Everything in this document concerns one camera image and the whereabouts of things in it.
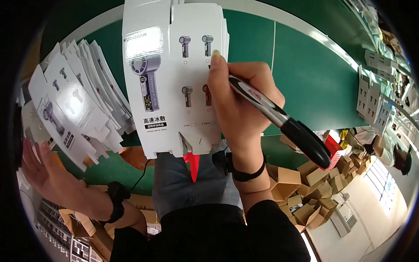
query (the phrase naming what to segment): flattened cardboard box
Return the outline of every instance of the flattened cardboard box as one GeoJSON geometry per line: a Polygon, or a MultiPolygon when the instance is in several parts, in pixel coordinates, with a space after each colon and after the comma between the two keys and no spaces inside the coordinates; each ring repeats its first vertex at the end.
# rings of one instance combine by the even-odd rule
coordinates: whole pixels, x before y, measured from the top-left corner
{"type": "Polygon", "coordinates": [[[94,222],[94,226],[96,233],[89,239],[90,246],[100,256],[103,262],[109,262],[114,241],[100,223],[94,222]]]}
{"type": "Polygon", "coordinates": [[[335,167],[334,169],[332,169],[331,171],[329,171],[329,176],[330,178],[334,178],[335,176],[339,175],[339,169],[337,167],[335,167]]]}
{"type": "Polygon", "coordinates": [[[313,186],[322,178],[324,178],[329,172],[321,170],[320,168],[314,170],[310,174],[307,175],[307,181],[310,186],[313,186]]]}
{"type": "Polygon", "coordinates": [[[70,209],[60,209],[58,212],[74,237],[90,237],[96,232],[90,219],[82,213],[70,209]],[[72,214],[76,216],[78,221],[71,216],[72,214]]]}
{"type": "Polygon", "coordinates": [[[317,189],[321,193],[321,198],[332,197],[332,187],[329,183],[324,183],[317,189]]]}
{"type": "Polygon", "coordinates": [[[312,228],[317,228],[326,222],[324,216],[328,213],[329,210],[325,207],[320,207],[318,210],[320,210],[319,214],[317,214],[316,217],[310,223],[310,227],[312,228]]]}
{"type": "Polygon", "coordinates": [[[284,212],[284,214],[287,215],[287,217],[289,217],[289,218],[292,217],[292,213],[291,213],[290,208],[288,207],[288,205],[283,205],[283,206],[280,206],[279,208],[280,208],[280,210],[282,210],[284,212]]]}
{"type": "Polygon", "coordinates": [[[286,200],[301,185],[300,173],[291,169],[266,164],[272,196],[276,202],[286,200]]]}
{"type": "Polygon", "coordinates": [[[300,174],[307,176],[308,174],[310,174],[317,168],[318,166],[314,164],[313,161],[309,160],[305,162],[304,164],[302,164],[301,166],[297,167],[297,171],[299,171],[300,174]]]}
{"type": "Polygon", "coordinates": [[[332,194],[336,195],[343,189],[341,176],[335,176],[329,181],[329,185],[332,187],[332,194]]]}

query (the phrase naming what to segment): air conditioner unit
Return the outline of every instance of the air conditioner unit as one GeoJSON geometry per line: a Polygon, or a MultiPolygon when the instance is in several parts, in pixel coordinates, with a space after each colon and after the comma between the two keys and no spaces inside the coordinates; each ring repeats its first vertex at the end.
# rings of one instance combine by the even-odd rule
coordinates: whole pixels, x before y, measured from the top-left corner
{"type": "Polygon", "coordinates": [[[330,217],[341,237],[346,236],[357,222],[354,213],[346,202],[337,207],[330,217]]]}

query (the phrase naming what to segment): stack of cardboard boxes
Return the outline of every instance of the stack of cardboard boxes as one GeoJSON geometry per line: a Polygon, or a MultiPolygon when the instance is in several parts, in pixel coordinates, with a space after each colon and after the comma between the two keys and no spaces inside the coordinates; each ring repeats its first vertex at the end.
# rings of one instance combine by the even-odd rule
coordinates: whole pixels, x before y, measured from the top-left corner
{"type": "Polygon", "coordinates": [[[297,171],[267,165],[271,193],[280,209],[302,232],[308,225],[323,225],[336,210],[332,195],[342,191],[355,177],[366,171],[370,157],[365,152],[341,157],[336,167],[324,171],[312,161],[297,171]]]}

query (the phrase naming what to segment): kugogan logo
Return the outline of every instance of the kugogan logo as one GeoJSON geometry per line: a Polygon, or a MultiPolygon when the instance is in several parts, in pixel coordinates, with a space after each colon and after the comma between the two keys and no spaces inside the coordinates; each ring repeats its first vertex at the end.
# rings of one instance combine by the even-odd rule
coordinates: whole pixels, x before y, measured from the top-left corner
{"type": "Polygon", "coordinates": [[[128,36],[127,38],[124,39],[124,43],[129,41],[129,40],[133,40],[133,39],[137,39],[143,36],[147,36],[147,33],[142,33],[142,34],[136,34],[134,36],[128,36]]]}

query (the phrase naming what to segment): green workbench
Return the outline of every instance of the green workbench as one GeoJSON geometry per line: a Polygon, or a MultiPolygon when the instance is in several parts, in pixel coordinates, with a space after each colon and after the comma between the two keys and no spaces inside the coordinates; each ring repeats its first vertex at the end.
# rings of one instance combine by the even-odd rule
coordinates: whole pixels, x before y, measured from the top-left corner
{"type": "MultiPolygon", "coordinates": [[[[113,8],[112,4],[115,2],[103,1],[103,4],[107,6],[102,8],[101,12],[113,8]]],[[[326,1],[318,0],[316,2],[325,5],[326,1]]],[[[292,7],[291,4],[288,4],[287,8],[281,8],[292,9],[295,13],[299,12],[299,5],[292,7]]],[[[306,15],[305,20],[310,22],[310,16],[307,16],[310,13],[308,7],[305,7],[304,10],[304,12],[300,10],[300,13],[295,15],[300,15],[300,17],[306,15]]],[[[336,53],[307,35],[273,20],[234,10],[224,9],[223,12],[230,34],[228,61],[263,61],[269,66],[273,64],[272,75],[275,83],[286,98],[284,110],[293,118],[301,120],[312,130],[365,125],[356,111],[358,73],[336,53]]],[[[325,26],[322,29],[319,28],[323,32],[331,27],[330,25],[326,26],[324,22],[319,25],[325,26]]],[[[49,49],[46,48],[52,41],[51,38],[54,39],[54,42],[61,41],[70,33],[60,32],[62,35],[56,39],[51,34],[51,31],[55,30],[57,30],[56,25],[49,25],[45,28],[41,50],[44,56],[51,48],[51,46],[49,49]]],[[[88,42],[96,40],[101,46],[116,81],[127,96],[122,67],[122,20],[104,26],[84,39],[88,42]]],[[[363,52],[361,46],[353,43],[347,43],[347,48],[344,47],[348,53],[350,49],[353,50],[353,54],[363,52]]],[[[295,169],[307,161],[306,157],[294,153],[282,144],[278,134],[280,131],[271,125],[262,137],[262,149],[267,155],[269,163],[295,169]]],[[[123,139],[123,146],[140,145],[136,132],[123,135],[123,139]]],[[[114,153],[109,154],[110,158],[108,159],[101,157],[100,164],[88,168],[85,173],[75,167],[63,153],[59,153],[59,155],[65,167],[76,177],[84,178],[88,184],[107,184],[117,180],[131,187],[142,174],[142,171],[125,163],[118,154],[114,153]]],[[[150,195],[152,184],[153,167],[149,167],[146,175],[133,192],[150,195]]]]}

